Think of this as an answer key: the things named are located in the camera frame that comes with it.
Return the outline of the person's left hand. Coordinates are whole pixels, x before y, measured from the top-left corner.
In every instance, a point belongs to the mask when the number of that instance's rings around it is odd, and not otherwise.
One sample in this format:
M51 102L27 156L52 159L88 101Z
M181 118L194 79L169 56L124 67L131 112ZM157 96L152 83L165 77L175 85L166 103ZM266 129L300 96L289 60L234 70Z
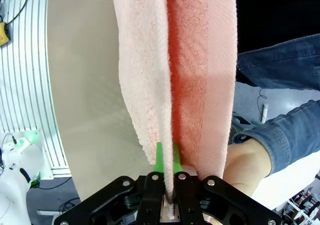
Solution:
M228 146L223 180L250 197L271 169L267 150L260 142L250 138Z

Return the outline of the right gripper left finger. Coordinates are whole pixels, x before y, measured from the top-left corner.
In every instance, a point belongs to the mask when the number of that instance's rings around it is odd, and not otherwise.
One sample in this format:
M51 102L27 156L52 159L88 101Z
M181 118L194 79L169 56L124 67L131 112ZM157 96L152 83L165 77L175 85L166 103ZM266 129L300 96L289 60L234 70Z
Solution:
M136 180L120 176L54 220L55 225L157 225L164 183L163 148L156 145L153 171Z

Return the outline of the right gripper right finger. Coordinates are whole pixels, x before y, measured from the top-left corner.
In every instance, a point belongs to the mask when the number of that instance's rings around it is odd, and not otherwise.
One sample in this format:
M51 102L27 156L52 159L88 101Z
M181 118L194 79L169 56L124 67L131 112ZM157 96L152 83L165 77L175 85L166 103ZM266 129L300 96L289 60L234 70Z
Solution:
M280 225L275 212L215 175L201 180L183 171L173 144L174 195L182 225L205 225L204 215L222 225Z

